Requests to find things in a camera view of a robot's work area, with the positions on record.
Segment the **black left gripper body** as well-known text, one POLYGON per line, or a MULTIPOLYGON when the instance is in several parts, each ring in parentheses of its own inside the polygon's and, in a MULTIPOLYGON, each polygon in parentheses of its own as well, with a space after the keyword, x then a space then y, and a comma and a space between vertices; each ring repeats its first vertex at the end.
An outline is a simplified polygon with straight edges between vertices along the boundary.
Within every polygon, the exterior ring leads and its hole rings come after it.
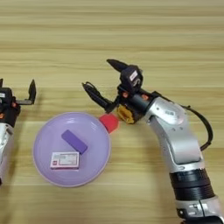
POLYGON ((0 123, 6 123, 11 127, 15 126, 16 120, 20 114, 22 105, 32 105, 32 101, 12 101, 0 103, 0 123))

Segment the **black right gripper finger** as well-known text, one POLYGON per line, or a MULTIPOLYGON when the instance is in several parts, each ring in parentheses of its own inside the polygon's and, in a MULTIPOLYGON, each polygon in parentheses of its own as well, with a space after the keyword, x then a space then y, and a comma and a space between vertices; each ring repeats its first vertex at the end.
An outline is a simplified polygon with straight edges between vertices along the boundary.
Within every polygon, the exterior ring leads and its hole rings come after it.
POLYGON ((82 84, 84 90, 88 94, 88 96, 99 106, 101 106, 105 111, 109 109, 112 102, 106 98, 104 98, 101 93, 97 90, 97 88, 91 83, 86 82, 82 84))
POLYGON ((107 62, 119 73, 125 70, 128 65, 116 59, 108 59, 107 62))

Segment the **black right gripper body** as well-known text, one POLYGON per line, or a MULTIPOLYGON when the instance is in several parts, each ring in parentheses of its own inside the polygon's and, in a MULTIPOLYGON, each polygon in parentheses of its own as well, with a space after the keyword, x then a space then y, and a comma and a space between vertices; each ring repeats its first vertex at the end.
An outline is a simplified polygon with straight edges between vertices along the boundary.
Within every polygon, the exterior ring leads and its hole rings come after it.
POLYGON ((154 94, 146 92, 141 88, 131 93, 122 86, 119 86, 117 88, 117 97, 106 107, 105 111, 110 113, 119 105, 123 105, 127 109, 134 110, 138 114, 144 116, 154 99, 154 94))

